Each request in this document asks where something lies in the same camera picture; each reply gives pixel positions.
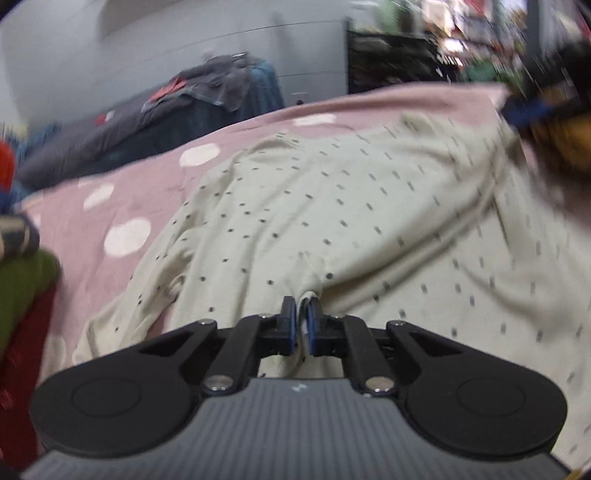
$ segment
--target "metal screw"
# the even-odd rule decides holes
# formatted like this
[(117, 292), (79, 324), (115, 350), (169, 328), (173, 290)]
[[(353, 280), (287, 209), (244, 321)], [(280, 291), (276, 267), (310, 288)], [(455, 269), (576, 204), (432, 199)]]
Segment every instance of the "metal screw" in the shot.
[(213, 392), (225, 392), (233, 386), (234, 380), (227, 375), (212, 375), (205, 379), (203, 385)]
[(394, 386), (394, 380), (388, 377), (371, 377), (365, 382), (365, 388), (372, 393), (388, 393)]

